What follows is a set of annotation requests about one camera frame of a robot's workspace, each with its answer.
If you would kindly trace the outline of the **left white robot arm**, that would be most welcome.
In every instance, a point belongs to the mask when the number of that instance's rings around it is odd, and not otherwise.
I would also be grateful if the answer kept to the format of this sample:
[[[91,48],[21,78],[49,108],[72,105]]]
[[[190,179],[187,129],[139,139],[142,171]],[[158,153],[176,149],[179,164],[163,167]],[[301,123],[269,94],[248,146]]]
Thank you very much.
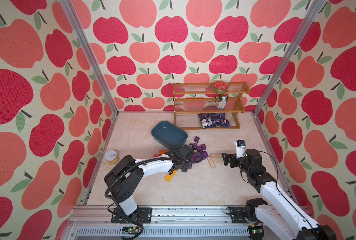
[[[117,206],[113,215],[128,223],[141,223],[141,209],[133,196],[141,180],[159,173],[172,174],[177,170],[188,170],[190,165],[196,163],[191,161],[196,153],[200,154],[202,160],[202,152],[190,144],[151,159],[136,160],[131,155],[125,156],[104,177],[107,185],[105,198]]]

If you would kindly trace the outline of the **teal plastic storage bin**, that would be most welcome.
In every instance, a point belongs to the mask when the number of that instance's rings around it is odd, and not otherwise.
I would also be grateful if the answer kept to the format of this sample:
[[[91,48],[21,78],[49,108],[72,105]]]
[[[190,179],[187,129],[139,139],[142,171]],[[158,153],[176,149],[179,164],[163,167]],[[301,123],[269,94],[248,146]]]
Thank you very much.
[[[168,121],[159,122],[152,130],[153,138],[170,150],[182,147],[188,138],[188,134]]]

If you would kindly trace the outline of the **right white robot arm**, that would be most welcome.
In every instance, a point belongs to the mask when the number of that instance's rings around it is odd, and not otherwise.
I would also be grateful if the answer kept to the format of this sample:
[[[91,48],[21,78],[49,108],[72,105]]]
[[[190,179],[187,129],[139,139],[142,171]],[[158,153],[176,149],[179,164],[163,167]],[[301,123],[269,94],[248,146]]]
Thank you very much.
[[[335,240],[336,233],[328,225],[321,225],[304,212],[277,184],[262,165],[261,152],[247,149],[235,154],[221,153],[224,165],[239,168],[248,183],[264,198],[246,202],[245,218],[251,223],[261,222],[281,240]]]

